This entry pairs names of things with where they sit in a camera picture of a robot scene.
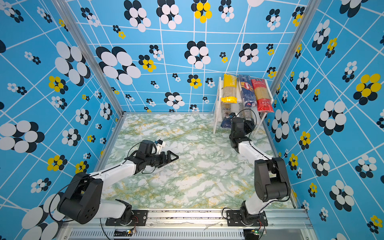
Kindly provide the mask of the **dark blue clear spaghetti bag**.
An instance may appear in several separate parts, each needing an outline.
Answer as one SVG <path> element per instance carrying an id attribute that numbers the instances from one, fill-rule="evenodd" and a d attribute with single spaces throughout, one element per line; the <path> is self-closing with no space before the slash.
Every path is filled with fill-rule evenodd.
<path id="1" fill-rule="evenodd" d="M 230 103 L 222 103 L 221 105 L 221 114 L 222 114 L 222 123 L 221 128 L 230 129 L 231 128 L 231 104 Z"/>

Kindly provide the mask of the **red spaghetti bag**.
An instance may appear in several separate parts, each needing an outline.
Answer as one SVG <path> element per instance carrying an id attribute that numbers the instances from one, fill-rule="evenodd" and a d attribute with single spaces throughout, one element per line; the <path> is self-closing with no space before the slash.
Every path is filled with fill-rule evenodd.
<path id="1" fill-rule="evenodd" d="M 271 104 L 271 96 L 264 79 L 251 79 L 252 86 L 257 101 L 257 110 L 262 113 L 273 113 L 274 109 Z"/>

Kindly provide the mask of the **blue Barilla spaghetti bag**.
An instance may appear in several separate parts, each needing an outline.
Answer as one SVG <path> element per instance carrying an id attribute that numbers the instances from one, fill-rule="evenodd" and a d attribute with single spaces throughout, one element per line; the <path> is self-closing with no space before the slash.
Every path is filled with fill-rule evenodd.
<path id="1" fill-rule="evenodd" d="M 257 100 L 252 85 L 251 77 L 245 75 L 238 75 L 238 81 L 241 88 L 240 92 L 244 106 L 250 108 L 256 107 Z"/>

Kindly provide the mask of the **yellow spaghetti bag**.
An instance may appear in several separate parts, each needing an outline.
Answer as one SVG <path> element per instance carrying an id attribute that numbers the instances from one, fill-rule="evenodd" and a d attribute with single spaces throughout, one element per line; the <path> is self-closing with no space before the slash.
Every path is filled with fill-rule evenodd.
<path id="1" fill-rule="evenodd" d="M 224 74 L 223 77 L 223 103 L 237 103 L 237 77 L 233 75 Z"/>

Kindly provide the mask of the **clear striped spaghetti bag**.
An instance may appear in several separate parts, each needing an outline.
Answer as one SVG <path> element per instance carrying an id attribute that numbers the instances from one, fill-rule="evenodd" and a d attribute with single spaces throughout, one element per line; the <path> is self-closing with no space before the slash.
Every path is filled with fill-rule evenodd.
<path id="1" fill-rule="evenodd" d="M 251 108 L 244 108 L 242 114 L 245 120 L 252 121 L 254 119 L 254 113 Z"/>

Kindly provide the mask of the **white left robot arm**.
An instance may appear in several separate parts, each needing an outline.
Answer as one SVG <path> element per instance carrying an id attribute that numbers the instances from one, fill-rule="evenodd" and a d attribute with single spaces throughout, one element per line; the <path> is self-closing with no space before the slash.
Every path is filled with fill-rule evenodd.
<path id="1" fill-rule="evenodd" d="M 91 174 L 78 173 L 61 196 L 57 210 L 82 225 L 102 218 L 128 225 L 134 218 L 132 205 L 122 200 L 103 200 L 103 191 L 122 179 L 140 173 L 147 166 L 161 168 L 178 159 L 179 156 L 171 151 L 159 154 L 140 154 L 135 151 L 108 169 Z"/>

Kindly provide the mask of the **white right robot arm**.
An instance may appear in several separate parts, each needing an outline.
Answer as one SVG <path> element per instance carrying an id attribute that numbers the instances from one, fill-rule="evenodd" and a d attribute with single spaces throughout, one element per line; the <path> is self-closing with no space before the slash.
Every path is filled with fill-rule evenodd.
<path id="1" fill-rule="evenodd" d="M 257 148 L 247 137 L 252 129 L 246 124 L 247 121 L 244 118 L 232 118 L 229 135 L 232 148 L 254 165 L 255 193 L 242 203 L 241 221 L 246 226 L 252 226 L 255 223 L 266 226 L 265 208 L 271 203 L 289 200 L 290 181 L 284 160 L 267 155 Z"/>

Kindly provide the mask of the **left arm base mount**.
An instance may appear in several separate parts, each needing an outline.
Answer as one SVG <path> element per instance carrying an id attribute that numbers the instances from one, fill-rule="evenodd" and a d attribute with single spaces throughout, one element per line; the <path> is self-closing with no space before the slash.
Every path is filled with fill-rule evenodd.
<path id="1" fill-rule="evenodd" d="M 131 213 L 128 214 L 128 219 L 107 218 L 105 225 L 114 227 L 143 227 L 146 225 L 148 213 L 148 210 L 131 210 Z"/>

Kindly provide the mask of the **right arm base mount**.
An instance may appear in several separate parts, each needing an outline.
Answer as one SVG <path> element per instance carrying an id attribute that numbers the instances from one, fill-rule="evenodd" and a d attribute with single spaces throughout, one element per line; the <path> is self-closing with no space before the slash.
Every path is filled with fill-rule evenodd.
<path id="1" fill-rule="evenodd" d="M 228 210 L 224 217 L 229 227 L 267 227 L 268 220 L 265 212 L 260 214 L 248 214 L 245 210 Z"/>

